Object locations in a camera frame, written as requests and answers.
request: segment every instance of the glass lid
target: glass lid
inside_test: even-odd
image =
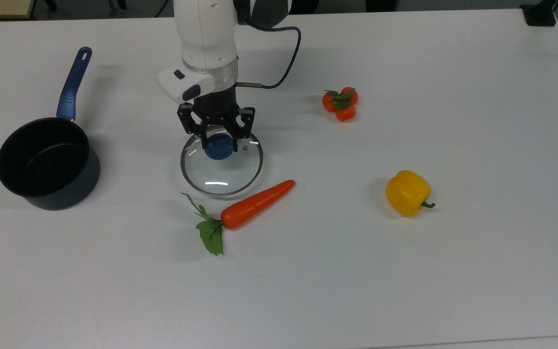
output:
[[[264,153],[255,135],[238,140],[234,152],[233,139],[225,128],[208,126],[208,146],[193,135],[182,149],[180,169],[184,179],[196,190],[213,196],[228,196],[244,190],[262,170]]]

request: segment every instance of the blue lid knob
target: blue lid knob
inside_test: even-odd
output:
[[[234,141],[226,133],[215,133],[208,137],[208,146],[204,152],[210,159],[227,159],[234,152]]]

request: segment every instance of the black saucepan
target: black saucepan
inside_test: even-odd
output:
[[[34,206],[69,208],[87,197],[98,181],[98,156],[74,122],[77,90],[91,56],[89,47],[77,53],[56,117],[22,126],[0,149],[0,181]]]

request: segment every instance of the tomato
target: tomato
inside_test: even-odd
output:
[[[322,105],[324,106],[324,109],[329,112],[334,112],[337,110],[335,108],[335,104],[333,104],[333,95],[328,92],[325,93],[322,97]]]
[[[346,109],[342,109],[340,111],[335,111],[335,116],[337,117],[337,120],[339,121],[348,121],[350,119],[352,119],[356,114],[357,114],[357,109],[354,107],[354,105],[349,106]]]
[[[351,88],[351,87],[343,88],[343,90],[340,92],[340,95],[343,95],[346,92],[350,92],[351,89],[354,89],[354,88]],[[350,101],[352,102],[353,106],[358,102],[358,93],[357,93],[356,89],[355,89],[354,94],[352,94],[350,96]]]

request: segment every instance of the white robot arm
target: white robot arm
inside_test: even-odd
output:
[[[257,26],[270,28],[288,15],[292,0],[174,0],[182,59],[164,69],[158,81],[178,104],[235,84],[235,6]]]
[[[201,137],[204,148],[206,126],[224,126],[237,151],[237,139],[248,138],[253,122],[255,109],[240,109],[235,102],[237,22],[270,29],[288,15],[291,6],[292,0],[173,0],[182,56],[157,79],[163,91],[180,104],[178,115],[185,131]],[[200,117],[199,125],[191,112]],[[235,121],[238,116],[243,127]]]

